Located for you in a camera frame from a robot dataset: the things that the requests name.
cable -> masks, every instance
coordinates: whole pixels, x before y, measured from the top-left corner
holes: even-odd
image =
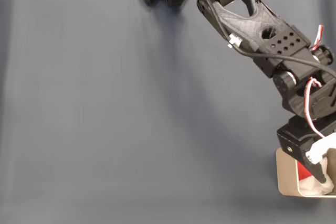
[[[306,90],[305,90],[305,95],[304,95],[304,107],[305,107],[305,114],[306,114],[306,118],[307,118],[307,122],[309,124],[309,126],[311,127],[311,129],[318,134],[321,138],[324,138],[325,136],[319,132],[315,126],[314,123],[310,117],[310,112],[309,112],[309,97],[310,97],[310,89],[311,86],[313,84],[316,84],[318,87],[322,87],[322,84],[315,78],[310,78],[307,85],[306,85]]]
[[[226,29],[224,28],[222,22],[220,21],[219,15],[217,14],[217,11],[215,10],[215,7],[213,5],[213,3],[211,2],[211,0],[205,0],[205,2],[207,3],[208,7],[210,8],[210,11],[212,12],[216,22],[219,25],[219,28],[221,30],[221,32],[223,33],[225,39],[227,41],[230,41],[230,37],[229,34],[227,33]],[[312,67],[315,67],[317,69],[320,69],[322,71],[327,72],[328,74],[330,74],[331,76],[333,76],[336,79],[336,72],[331,70],[330,68],[316,63],[316,62],[312,62],[312,61],[307,61],[307,60],[303,60],[303,59],[299,59],[299,58],[294,58],[291,56],[284,56],[284,55],[271,55],[271,54],[260,54],[260,53],[251,53],[251,52],[245,52],[242,49],[240,49],[239,47],[237,47],[235,44],[232,45],[232,47],[241,55],[246,56],[246,57],[250,57],[250,58],[271,58],[271,59],[280,59],[280,60],[288,60],[288,61],[294,61],[297,63],[301,63],[304,65],[309,65]]]
[[[319,29],[318,29],[317,36],[316,36],[316,39],[315,39],[315,42],[314,42],[314,46],[309,48],[310,51],[314,51],[314,50],[317,49],[317,47],[321,43],[322,33],[323,33],[323,25],[319,25]]]

box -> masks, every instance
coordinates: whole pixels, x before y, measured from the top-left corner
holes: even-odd
[[[276,160],[278,188],[281,194],[306,198],[336,198],[336,195],[310,196],[302,194],[299,188],[298,162],[281,148],[276,151]]]

white cloth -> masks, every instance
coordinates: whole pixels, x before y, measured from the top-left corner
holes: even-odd
[[[319,196],[331,193],[333,191],[334,184],[327,174],[327,158],[325,157],[320,163],[322,165],[322,171],[326,176],[327,181],[324,184],[321,184],[314,176],[310,176],[308,178],[300,180],[299,188],[302,194],[309,196]]]

gray backdrop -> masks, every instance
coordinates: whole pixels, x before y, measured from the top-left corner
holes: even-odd
[[[335,0],[265,1],[336,49]],[[279,193],[291,114],[196,0],[0,0],[0,27],[1,224],[336,222]]]

robotic arm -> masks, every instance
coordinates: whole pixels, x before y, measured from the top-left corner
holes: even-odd
[[[155,0],[145,0],[148,4]],[[184,0],[166,0],[171,7]],[[298,160],[321,183],[326,182],[319,163],[306,156],[312,145],[321,139],[307,123],[305,87],[310,78],[321,86],[312,89],[308,111],[316,129],[328,136],[336,132],[336,73],[333,54],[324,45],[313,45],[295,26],[289,26],[262,0],[242,0],[250,17],[241,17],[225,9],[234,0],[197,0],[199,11],[230,46],[272,78],[284,109],[295,114],[277,134],[284,152]]]

